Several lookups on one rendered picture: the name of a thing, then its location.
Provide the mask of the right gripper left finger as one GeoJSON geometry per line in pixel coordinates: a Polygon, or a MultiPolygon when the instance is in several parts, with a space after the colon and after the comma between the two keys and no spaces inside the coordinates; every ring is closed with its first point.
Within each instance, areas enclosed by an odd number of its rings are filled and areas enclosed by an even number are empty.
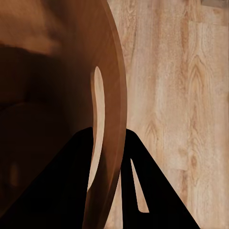
{"type": "Polygon", "coordinates": [[[0,218],[0,229],[82,229],[94,146],[78,131],[0,218]]]}

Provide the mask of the trash can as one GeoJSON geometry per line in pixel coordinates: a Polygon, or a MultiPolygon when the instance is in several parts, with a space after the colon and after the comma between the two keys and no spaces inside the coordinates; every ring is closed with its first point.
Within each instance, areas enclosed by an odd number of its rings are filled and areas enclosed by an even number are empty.
{"type": "Polygon", "coordinates": [[[0,0],[0,218],[80,130],[97,136],[96,67],[104,136],[82,229],[104,229],[124,154],[125,63],[107,0],[0,0]]]}

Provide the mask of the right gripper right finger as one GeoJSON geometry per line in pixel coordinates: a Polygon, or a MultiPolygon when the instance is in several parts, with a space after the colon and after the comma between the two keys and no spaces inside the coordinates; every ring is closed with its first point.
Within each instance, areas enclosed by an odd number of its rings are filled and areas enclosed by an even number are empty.
{"type": "Polygon", "coordinates": [[[126,129],[121,164],[123,229],[200,229],[138,135],[126,129]],[[138,210],[131,159],[149,209],[138,210]]]}

